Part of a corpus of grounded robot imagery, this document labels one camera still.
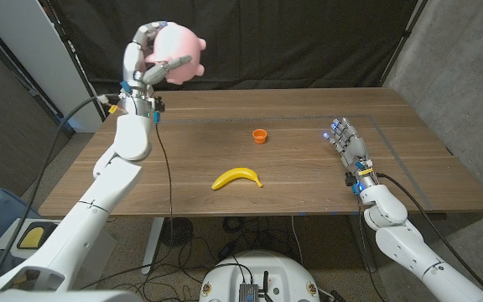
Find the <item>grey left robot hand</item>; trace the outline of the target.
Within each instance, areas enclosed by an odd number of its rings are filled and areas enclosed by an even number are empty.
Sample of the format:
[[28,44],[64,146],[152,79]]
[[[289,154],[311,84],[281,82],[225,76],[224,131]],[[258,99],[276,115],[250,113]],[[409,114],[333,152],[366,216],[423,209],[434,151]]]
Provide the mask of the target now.
[[145,50],[155,40],[157,34],[168,26],[167,21],[155,21],[141,25],[127,45],[122,61],[122,100],[130,115],[148,117],[154,111],[154,101],[150,101],[148,89],[162,81],[167,74],[189,63],[191,55],[184,55],[160,61],[148,68],[145,63]]

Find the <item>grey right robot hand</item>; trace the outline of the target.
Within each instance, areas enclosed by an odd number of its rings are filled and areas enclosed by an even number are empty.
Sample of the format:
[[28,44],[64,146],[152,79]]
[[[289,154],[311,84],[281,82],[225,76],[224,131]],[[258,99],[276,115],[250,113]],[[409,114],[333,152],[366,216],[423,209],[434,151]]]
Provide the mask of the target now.
[[378,185],[367,146],[347,117],[335,119],[330,124],[330,132],[324,133],[323,137],[339,154],[346,168],[345,184],[355,195]]

